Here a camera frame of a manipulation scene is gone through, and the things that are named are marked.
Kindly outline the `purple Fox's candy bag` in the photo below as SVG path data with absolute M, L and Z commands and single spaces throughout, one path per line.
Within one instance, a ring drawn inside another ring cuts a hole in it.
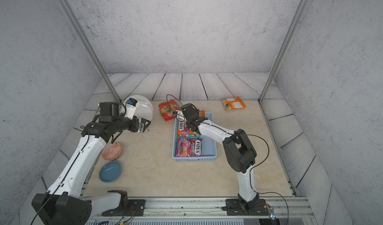
M 202 139 L 200 138 L 178 138 L 176 142 L 175 157 L 201 157 Z

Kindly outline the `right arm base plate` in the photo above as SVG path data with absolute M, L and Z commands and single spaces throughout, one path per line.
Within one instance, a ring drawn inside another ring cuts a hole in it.
M 264 199 L 255 198 L 246 202 L 240 199 L 226 199 L 225 206 L 221 207 L 228 216 L 269 216 L 270 212 Z

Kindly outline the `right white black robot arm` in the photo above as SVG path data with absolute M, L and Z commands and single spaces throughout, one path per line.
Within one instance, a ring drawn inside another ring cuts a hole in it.
M 259 201 L 259 194 L 255 191 L 253 181 L 257 154 L 247 134 L 242 129 L 236 131 L 225 129 L 208 118 L 199 116 L 199 110 L 191 103 L 180 108 L 177 118 L 185 121 L 193 132 L 222 144 L 228 164 L 237 173 L 240 209 L 244 213 L 253 210 Z

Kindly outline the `light blue plastic basket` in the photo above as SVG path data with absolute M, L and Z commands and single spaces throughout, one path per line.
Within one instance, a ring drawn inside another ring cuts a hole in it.
M 172 158 L 176 162 L 214 161 L 217 158 L 215 140 L 204 135 L 181 136 L 180 128 L 186 129 L 186 124 L 181 124 L 181 119 L 176 119 L 172 150 Z

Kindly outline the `orange multicolour Fox's candy bag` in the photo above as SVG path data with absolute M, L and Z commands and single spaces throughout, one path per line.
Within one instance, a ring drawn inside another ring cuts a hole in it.
M 199 134 L 187 127 L 186 121 L 179 121 L 177 135 L 184 138 L 198 138 Z

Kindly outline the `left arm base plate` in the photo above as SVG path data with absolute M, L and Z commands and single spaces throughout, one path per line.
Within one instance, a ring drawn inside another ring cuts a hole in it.
M 103 217 L 142 217 L 144 215 L 146 200 L 128 199 L 123 201 L 119 207 L 105 211 L 101 214 Z

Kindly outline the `red candy bag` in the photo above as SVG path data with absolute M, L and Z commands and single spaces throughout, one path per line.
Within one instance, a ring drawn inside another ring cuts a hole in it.
M 173 99 L 159 104 L 160 114 L 165 121 L 174 119 L 173 112 L 180 109 L 179 104 Z

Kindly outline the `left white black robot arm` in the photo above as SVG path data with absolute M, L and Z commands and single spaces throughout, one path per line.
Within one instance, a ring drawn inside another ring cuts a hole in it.
M 132 96 L 124 102 L 101 102 L 99 112 L 83 127 L 78 146 L 61 174 L 44 194 L 33 198 L 35 216 L 45 225 L 84 225 L 102 213 L 121 217 L 132 213 L 125 191 L 112 190 L 88 200 L 80 195 L 107 143 L 125 130 L 145 132 L 152 118 L 153 105 L 143 96 Z

